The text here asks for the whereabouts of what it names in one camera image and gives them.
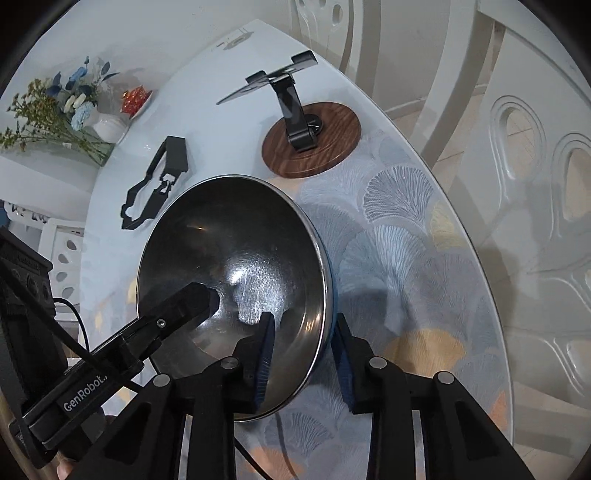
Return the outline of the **person's hand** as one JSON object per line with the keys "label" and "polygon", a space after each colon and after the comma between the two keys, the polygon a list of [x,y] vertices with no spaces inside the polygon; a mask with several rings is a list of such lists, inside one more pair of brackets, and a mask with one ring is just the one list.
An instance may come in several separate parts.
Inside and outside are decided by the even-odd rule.
{"label": "person's hand", "polygon": [[59,480],[67,480],[72,473],[75,464],[69,459],[61,459],[56,467],[56,475]]}

